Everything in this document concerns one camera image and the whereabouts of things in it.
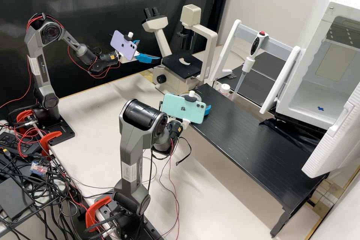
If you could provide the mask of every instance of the microscope stage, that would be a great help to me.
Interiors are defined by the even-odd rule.
[[[180,58],[183,58],[182,62],[189,63],[189,65],[183,64],[179,60]],[[181,78],[188,79],[200,74],[203,63],[191,54],[180,53],[165,56],[162,59],[162,64]]]

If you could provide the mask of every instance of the label sticker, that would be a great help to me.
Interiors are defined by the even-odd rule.
[[[36,59],[36,57],[35,58],[29,57],[29,63],[30,63],[31,72],[35,76],[39,76],[40,75],[40,69],[39,69],[39,64],[38,64],[38,60]]]
[[[136,180],[136,163],[128,165],[121,161],[121,175],[128,182],[134,182]]]

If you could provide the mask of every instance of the black backdrop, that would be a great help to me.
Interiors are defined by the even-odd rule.
[[[24,44],[25,25],[36,12],[45,12],[57,18],[79,41],[91,47],[99,46],[103,52],[112,51],[110,40],[114,30],[134,32],[140,39],[138,51],[160,56],[154,34],[146,33],[141,21],[145,7],[157,6],[168,17],[164,29],[173,52],[179,50],[180,13],[183,5],[195,4],[202,9],[201,23],[217,30],[225,0],[0,0],[0,106],[18,98],[25,92],[29,76],[26,69],[27,49]],[[44,48],[52,86],[59,97],[67,96],[108,81],[112,81],[151,67],[137,61],[111,70],[104,79],[93,79],[76,67],[68,58],[64,42],[53,42]],[[196,38],[194,50],[204,48],[204,40]],[[34,103],[32,87],[21,101],[0,109],[3,118],[10,110]]]

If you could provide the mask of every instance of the black power supply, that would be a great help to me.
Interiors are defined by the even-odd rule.
[[[22,139],[23,141],[30,141],[28,138]],[[6,148],[9,152],[18,155],[18,140],[16,139],[14,134],[3,132],[0,134],[0,147]],[[24,155],[32,155],[33,153],[39,151],[41,149],[41,146],[39,143],[32,143],[32,144],[26,144],[26,143],[20,143],[20,150],[21,153]]]

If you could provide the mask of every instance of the microscope focus knob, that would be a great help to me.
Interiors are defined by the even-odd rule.
[[[166,82],[166,76],[164,74],[161,74],[159,76],[156,77],[156,81],[160,84]]]

